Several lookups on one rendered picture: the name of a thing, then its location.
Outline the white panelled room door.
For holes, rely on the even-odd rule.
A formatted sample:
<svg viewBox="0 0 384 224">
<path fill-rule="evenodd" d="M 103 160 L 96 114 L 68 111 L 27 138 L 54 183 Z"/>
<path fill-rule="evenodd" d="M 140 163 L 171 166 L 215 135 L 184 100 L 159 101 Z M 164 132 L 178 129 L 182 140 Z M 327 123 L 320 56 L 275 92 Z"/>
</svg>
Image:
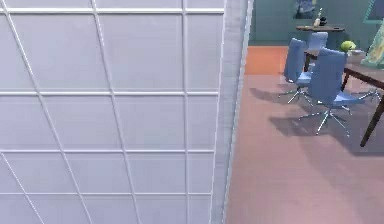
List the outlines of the white panelled room door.
<svg viewBox="0 0 384 224">
<path fill-rule="evenodd" d="M 254 0 L 0 0 L 0 224 L 225 224 Z"/>
</svg>

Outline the dark brown side table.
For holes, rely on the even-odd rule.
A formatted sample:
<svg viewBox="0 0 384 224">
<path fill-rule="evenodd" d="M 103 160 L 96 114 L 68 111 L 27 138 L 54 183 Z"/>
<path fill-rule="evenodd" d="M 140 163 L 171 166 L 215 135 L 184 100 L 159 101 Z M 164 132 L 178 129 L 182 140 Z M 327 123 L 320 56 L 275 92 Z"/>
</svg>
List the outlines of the dark brown side table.
<svg viewBox="0 0 384 224">
<path fill-rule="evenodd" d="M 299 31 L 308 31 L 308 32 L 344 32 L 345 28 L 335 27 L 335 26 L 309 26 L 309 25 L 299 25 L 296 26 L 296 30 Z"/>
</svg>

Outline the green round fruit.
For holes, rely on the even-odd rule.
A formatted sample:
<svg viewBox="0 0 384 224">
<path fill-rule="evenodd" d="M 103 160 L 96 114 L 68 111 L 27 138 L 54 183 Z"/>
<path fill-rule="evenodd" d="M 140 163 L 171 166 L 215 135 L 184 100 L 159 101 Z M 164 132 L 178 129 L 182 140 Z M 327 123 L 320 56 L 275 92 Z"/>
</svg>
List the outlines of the green round fruit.
<svg viewBox="0 0 384 224">
<path fill-rule="evenodd" d="M 341 43 L 340 50 L 343 52 L 348 52 L 349 50 L 354 50 L 356 44 L 353 41 L 347 40 Z"/>
</svg>

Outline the pale green yellow paper bag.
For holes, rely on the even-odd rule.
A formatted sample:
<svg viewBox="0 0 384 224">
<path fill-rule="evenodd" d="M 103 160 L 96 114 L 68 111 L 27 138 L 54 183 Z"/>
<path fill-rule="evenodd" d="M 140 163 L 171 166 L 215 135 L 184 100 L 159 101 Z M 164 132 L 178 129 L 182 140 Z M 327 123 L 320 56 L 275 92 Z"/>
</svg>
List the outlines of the pale green yellow paper bag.
<svg viewBox="0 0 384 224">
<path fill-rule="evenodd" d="M 361 63 L 368 67 L 384 70 L 384 19 Z"/>
</svg>

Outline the teal framed window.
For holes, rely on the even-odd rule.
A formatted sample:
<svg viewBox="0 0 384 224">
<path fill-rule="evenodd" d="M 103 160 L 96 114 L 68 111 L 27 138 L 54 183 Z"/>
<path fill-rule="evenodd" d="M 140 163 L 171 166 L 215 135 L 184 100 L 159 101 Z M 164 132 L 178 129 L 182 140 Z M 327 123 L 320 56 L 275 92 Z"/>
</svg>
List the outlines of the teal framed window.
<svg viewBox="0 0 384 224">
<path fill-rule="evenodd" d="M 384 0 L 369 0 L 363 22 L 380 24 L 384 20 Z"/>
</svg>

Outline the blue framed wall picture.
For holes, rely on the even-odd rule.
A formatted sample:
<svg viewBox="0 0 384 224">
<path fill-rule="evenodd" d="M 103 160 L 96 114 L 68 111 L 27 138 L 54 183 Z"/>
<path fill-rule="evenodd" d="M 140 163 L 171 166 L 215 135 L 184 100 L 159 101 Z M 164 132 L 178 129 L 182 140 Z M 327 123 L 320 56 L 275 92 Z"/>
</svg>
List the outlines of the blue framed wall picture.
<svg viewBox="0 0 384 224">
<path fill-rule="evenodd" d="M 295 19 L 312 19 L 317 0 L 295 0 Z"/>
</svg>

